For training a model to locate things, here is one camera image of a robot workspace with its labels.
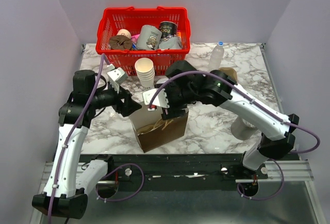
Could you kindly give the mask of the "brown paper takeout bag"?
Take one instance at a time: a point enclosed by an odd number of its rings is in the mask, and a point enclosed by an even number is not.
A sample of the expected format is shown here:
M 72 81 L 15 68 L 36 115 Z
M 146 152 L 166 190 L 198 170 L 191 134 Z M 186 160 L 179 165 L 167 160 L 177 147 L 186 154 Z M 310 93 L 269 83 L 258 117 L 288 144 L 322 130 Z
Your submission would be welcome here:
M 154 124 L 161 118 L 162 110 L 158 108 L 155 111 L 148 111 L 147 106 L 143 102 L 140 103 L 142 108 L 129 116 L 137 142 L 144 153 L 156 149 L 162 145 L 172 142 L 184 136 L 188 121 L 189 112 L 183 117 L 174 118 L 163 131 L 161 128 L 153 130 L 146 134 L 137 134 L 137 129 L 148 124 Z

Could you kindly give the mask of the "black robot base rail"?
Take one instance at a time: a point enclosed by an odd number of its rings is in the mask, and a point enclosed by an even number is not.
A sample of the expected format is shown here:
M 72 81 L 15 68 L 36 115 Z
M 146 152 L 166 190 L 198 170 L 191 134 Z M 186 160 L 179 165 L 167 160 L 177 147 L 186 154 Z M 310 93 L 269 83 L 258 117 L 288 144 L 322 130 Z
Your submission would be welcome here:
M 256 193 L 262 182 L 302 180 L 308 176 L 307 163 L 296 155 L 267 161 L 253 172 L 243 168 L 242 154 L 123 154 L 81 155 L 78 171 L 93 159 L 109 159 L 113 175 L 102 179 L 97 187 L 101 195 L 111 189 L 121 192 L 236 190 L 242 183 L 246 194 Z

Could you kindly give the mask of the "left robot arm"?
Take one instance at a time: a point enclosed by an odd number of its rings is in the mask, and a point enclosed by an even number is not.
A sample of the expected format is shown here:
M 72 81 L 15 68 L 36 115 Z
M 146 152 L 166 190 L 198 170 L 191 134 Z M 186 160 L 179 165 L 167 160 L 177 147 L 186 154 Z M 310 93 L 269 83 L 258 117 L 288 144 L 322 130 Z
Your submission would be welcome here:
M 92 70 L 75 72 L 73 91 L 59 110 L 58 146 L 49 179 L 42 193 L 32 199 L 32 206 L 44 215 L 81 219 L 88 195 L 99 180 L 113 177 L 115 186 L 119 185 L 118 170 L 110 155 L 97 155 L 82 174 L 77 171 L 82 145 L 98 109 L 112 107 L 127 117 L 141 108 L 121 87 L 127 77 L 123 69 L 114 67 L 107 77 Z

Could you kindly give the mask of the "stack of white paper cups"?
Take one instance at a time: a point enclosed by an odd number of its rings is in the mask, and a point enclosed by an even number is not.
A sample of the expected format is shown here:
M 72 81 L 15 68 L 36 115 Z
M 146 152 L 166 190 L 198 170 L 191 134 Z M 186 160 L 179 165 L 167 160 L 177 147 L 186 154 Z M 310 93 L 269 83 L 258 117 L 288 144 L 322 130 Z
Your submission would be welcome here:
M 145 89 L 154 87 L 155 69 L 149 58 L 140 58 L 135 62 L 135 70 L 141 86 Z

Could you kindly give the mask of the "single brown pulp carrier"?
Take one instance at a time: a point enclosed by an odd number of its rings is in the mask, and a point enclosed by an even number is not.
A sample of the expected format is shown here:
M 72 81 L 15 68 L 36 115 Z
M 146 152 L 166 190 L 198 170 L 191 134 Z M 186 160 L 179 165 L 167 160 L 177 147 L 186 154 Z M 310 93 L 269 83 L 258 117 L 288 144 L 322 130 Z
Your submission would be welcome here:
M 146 134 L 149 133 L 153 130 L 156 130 L 158 128 L 161 128 L 161 130 L 163 131 L 169 124 L 171 124 L 174 121 L 174 119 L 169 119 L 169 120 L 162 120 L 159 119 L 158 121 L 156 121 L 154 124 L 148 124 L 144 127 L 141 127 L 139 129 L 137 129 L 137 134 Z

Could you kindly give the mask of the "stack of cup lids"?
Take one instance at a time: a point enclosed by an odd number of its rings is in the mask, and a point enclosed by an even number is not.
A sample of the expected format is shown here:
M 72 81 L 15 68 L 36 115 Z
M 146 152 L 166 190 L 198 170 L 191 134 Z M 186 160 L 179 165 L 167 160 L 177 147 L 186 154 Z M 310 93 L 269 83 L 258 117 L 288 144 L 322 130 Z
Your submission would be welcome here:
M 156 82 L 156 84 L 155 84 L 155 88 L 158 88 L 159 85 L 164 84 L 167 80 L 168 80 L 167 77 L 164 77 L 164 78 L 159 79 L 159 80 Z

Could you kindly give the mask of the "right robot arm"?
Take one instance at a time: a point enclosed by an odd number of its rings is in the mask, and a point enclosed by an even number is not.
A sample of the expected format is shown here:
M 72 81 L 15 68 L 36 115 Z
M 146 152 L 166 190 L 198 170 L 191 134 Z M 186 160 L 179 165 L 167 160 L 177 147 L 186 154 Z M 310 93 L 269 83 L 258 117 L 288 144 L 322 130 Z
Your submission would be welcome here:
M 287 116 L 266 106 L 233 77 L 220 70 L 201 73 L 185 60 L 172 64 L 166 70 L 166 77 L 170 83 L 159 94 L 167 102 L 163 119 L 178 117 L 188 104 L 200 102 L 235 113 L 261 131 L 261 140 L 244 153 L 237 166 L 242 178 L 250 178 L 266 160 L 283 158 L 293 149 L 295 127 L 291 124 L 297 125 L 299 117 Z

